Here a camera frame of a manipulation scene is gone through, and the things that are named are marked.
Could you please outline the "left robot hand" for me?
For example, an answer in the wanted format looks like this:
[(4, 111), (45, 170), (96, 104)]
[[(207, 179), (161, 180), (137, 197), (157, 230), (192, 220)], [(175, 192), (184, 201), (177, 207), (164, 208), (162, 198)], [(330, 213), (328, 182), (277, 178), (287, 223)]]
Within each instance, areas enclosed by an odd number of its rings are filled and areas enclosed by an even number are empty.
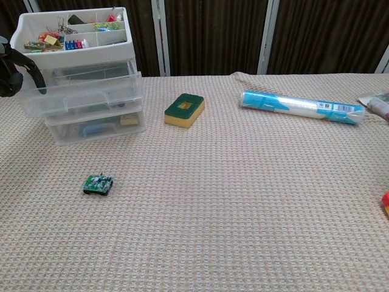
[(35, 62), (13, 49), (8, 40), (1, 36), (1, 97), (12, 97), (22, 87), (23, 75), (16, 65), (26, 69), (41, 94), (47, 93), (44, 77)]

